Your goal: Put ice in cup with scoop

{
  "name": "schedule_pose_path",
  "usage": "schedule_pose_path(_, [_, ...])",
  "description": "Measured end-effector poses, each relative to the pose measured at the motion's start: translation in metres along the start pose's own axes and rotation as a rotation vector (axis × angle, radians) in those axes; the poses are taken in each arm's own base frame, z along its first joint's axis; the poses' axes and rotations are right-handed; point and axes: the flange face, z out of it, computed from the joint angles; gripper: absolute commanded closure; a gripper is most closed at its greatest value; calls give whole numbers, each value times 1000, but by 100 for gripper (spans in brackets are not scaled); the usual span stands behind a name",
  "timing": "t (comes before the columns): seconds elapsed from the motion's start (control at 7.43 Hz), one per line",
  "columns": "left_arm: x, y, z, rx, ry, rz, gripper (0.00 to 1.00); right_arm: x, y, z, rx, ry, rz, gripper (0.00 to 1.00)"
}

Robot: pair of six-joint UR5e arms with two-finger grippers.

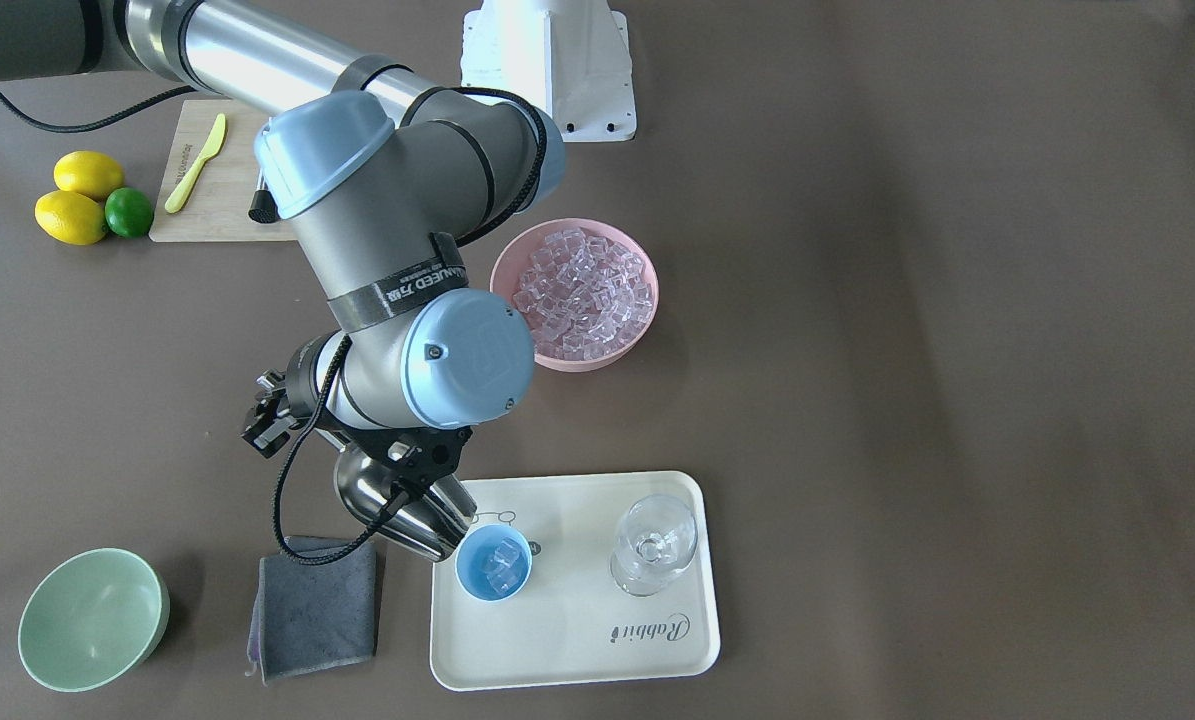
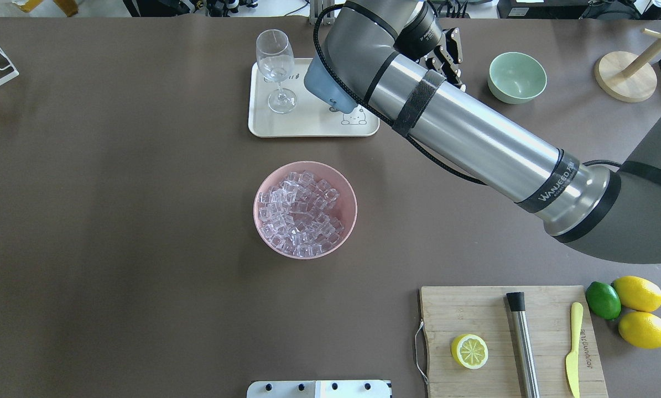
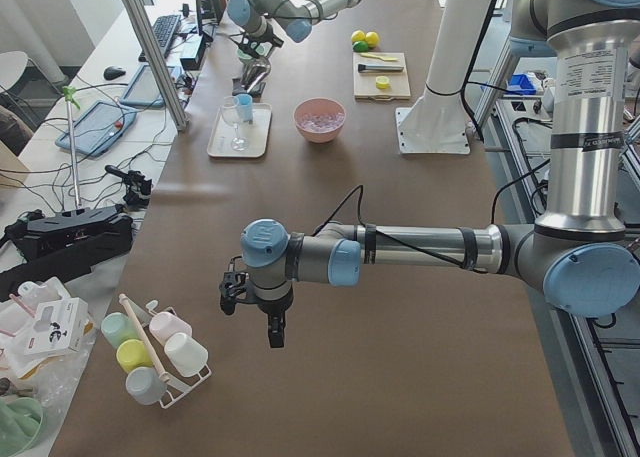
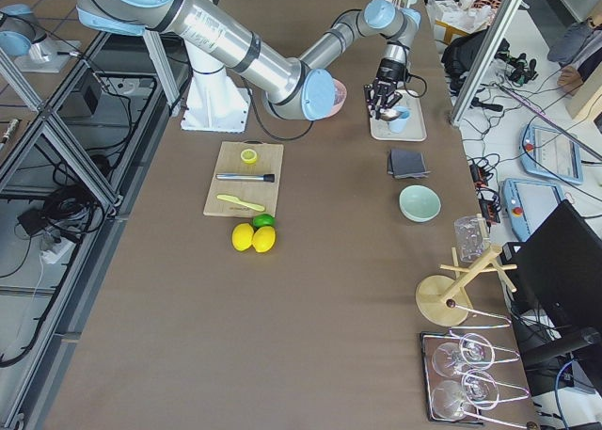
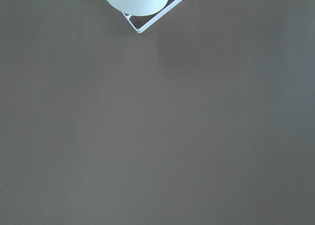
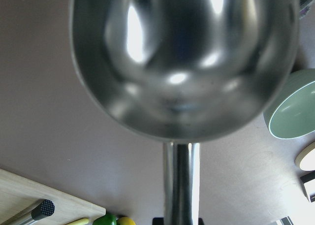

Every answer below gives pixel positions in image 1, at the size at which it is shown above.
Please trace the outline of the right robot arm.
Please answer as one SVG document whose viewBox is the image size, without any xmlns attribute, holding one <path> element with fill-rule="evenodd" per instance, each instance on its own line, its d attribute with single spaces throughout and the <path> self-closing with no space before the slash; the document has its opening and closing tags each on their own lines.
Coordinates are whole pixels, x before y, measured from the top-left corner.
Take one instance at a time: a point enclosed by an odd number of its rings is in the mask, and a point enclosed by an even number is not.
<svg viewBox="0 0 1195 720">
<path fill-rule="evenodd" d="M 266 375 L 245 439 L 271 456 L 321 430 L 368 462 L 367 488 L 338 470 L 345 500 L 470 512 L 462 447 L 521 400 L 534 350 L 459 250 L 559 181 L 552 121 L 245 1 L 0 1 L 0 82 L 140 68 L 265 115 L 261 173 L 338 324 Z"/>
</svg>

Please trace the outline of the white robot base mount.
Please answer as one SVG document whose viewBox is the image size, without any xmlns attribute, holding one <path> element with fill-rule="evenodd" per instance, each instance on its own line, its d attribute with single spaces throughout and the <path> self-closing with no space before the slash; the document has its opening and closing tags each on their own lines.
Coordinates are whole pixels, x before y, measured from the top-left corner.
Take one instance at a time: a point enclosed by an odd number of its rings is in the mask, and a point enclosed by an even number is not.
<svg viewBox="0 0 1195 720">
<path fill-rule="evenodd" d="M 569 143 L 635 139 L 629 19 L 606 1 L 483 1 L 462 18 L 462 85 L 523 97 Z"/>
</svg>

